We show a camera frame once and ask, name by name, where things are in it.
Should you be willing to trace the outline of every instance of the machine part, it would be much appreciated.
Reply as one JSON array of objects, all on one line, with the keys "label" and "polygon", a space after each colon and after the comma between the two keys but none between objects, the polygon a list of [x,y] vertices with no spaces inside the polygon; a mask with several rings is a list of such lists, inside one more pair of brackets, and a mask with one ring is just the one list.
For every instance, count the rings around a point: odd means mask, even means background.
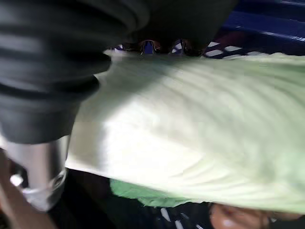
[{"label": "machine part", "polygon": [[141,0],[0,0],[0,123],[11,181],[37,209],[61,195],[80,104],[108,70],[103,54],[149,19]]},{"label": "machine part", "polygon": [[49,210],[61,196],[69,139],[35,145],[8,142],[10,181],[40,211]]}]

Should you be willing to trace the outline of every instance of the silver metal part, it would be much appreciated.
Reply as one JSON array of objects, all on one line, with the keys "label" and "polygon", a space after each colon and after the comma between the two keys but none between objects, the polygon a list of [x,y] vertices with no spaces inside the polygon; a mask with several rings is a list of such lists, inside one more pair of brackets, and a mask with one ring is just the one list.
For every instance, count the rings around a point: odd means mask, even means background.
[{"label": "silver metal part", "polygon": [[10,180],[40,211],[48,211],[61,197],[69,140],[70,136],[64,136],[35,145],[7,143],[7,157],[16,168]]}]

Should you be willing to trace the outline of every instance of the white stripe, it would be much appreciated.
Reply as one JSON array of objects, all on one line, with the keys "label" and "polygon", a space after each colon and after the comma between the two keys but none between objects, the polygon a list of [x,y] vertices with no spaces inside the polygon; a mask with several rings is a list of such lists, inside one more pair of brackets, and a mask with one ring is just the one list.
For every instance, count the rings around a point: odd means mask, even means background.
[{"label": "white stripe", "polygon": [[175,47],[176,49],[182,49],[181,43],[177,44]]},{"label": "white stripe", "polygon": [[242,48],[236,47],[236,46],[228,46],[228,47],[225,47],[224,49],[228,52],[232,52],[232,51],[236,51],[236,50],[239,50],[239,49],[242,49]]},{"label": "white stripe", "polygon": [[166,208],[161,208],[161,214],[164,217],[164,219],[166,219],[168,222],[171,222],[171,218],[168,215]]},{"label": "white stripe", "polygon": [[211,42],[211,43],[208,45],[208,47],[213,47],[213,46],[218,45],[218,44],[219,44],[219,43]]},{"label": "white stripe", "polygon": [[204,229],[203,227],[201,227],[200,225],[196,225],[196,227],[198,228],[198,229]]},{"label": "white stripe", "polygon": [[222,53],[223,53],[223,51],[216,49],[216,50],[213,50],[213,51],[206,52],[205,55],[216,56],[216,55],[219,55],[219,54],[222,54]]},{"label": "white stripe", "polygon": [[179,220],[175,221],[175,225],[176,225],[177,229],[184,229],[182,224],[181,224],[181,222]]}]

